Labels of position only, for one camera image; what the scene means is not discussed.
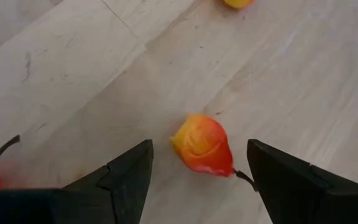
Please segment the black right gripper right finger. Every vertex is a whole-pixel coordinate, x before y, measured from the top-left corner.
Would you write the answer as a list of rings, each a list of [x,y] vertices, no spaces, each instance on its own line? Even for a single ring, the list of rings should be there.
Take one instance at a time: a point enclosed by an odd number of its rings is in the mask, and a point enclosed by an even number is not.
[[[273,224],[358,224],[358,183],[257,139],[247,159]]]

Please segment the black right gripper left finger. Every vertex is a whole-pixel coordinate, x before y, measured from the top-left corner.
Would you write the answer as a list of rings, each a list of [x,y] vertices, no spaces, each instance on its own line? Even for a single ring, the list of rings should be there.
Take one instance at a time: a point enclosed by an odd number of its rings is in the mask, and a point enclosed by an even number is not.
[[[0,224],[139,224],[153,159],[146,139],[63,188],[0,189]]]

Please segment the yellow-orange cube fruit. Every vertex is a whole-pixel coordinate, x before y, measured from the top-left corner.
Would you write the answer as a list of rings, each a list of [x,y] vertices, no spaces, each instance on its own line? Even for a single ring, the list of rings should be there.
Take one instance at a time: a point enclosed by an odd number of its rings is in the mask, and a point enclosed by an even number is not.
[[[215,119],[203,114],[190,114],[170,143],[183,163],[191,170],[218,177],[236,177],[247,181],[255,192],[256,183],[234,168],[234,160],[227,134]]]

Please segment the teardrop orange fruit with stem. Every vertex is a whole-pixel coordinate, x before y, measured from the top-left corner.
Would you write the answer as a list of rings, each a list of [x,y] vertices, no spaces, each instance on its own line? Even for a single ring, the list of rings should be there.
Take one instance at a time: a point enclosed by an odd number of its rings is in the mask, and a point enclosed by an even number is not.
[[[224,3],[233,9],[243,9],[250,6],[255,0],[223,0]]]

